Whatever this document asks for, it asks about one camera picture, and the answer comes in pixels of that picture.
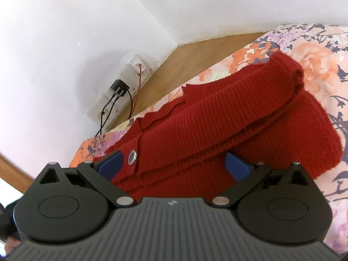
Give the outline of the white wall socket strip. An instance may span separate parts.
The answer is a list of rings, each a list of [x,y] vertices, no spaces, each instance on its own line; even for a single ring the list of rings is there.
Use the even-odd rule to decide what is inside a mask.
[[[98,125],[99,133],[108,129],[124,107],[133,102],[138,90],[153,75],[153,68],[136,54],[123,68],[112,68],[110,73],[97,85],[97,100],[87,110],[88,117]]]

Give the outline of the black power adapter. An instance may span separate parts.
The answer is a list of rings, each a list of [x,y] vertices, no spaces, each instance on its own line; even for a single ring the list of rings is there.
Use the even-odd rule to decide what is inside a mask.
[[[117,79],[111,85],[110,89],[117,95],[123,97],[129,91],[129,86],[123,80]]]

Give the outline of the red knit cardigan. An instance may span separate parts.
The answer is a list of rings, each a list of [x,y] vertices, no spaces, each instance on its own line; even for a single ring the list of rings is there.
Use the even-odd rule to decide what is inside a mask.
[[[107,154],[123,153],[112,183],[143,197],[213,199],[235,184],[233,152],[277,169],[296,161],[312,178],[335,167],[341,140],[324,108],[304,89],[300,64],[282,52],[220,80],[186,85],[183,95],[147,113]]]

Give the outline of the white USB charger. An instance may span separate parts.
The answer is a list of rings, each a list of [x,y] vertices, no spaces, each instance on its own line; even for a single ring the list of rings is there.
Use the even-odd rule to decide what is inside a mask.
[[[150,64],[139,54],[135,54],[129,64],[137,71],[142,74],[149,73],[153,70]]]

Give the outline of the floral orange bed sheet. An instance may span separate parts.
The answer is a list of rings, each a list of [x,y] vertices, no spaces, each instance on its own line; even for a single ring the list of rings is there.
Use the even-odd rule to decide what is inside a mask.
[[[202,86],[227,77],[248,64],[267,61],[276,51],[291,56],[304,70],[305,89],[325,108],[341,138],[340,162],[316,183],[333,211],[326,244],[347,252],[347,27],[323,24],[280,25],[253,43],[188,81]]]

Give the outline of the wooden bed frame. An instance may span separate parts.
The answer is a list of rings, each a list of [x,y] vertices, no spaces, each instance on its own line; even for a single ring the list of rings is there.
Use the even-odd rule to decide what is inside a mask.
[[[34,181],[32,177],[13,165],[2,154],[0,154],[0,173],[1,179],[21,193],[25,193]]]

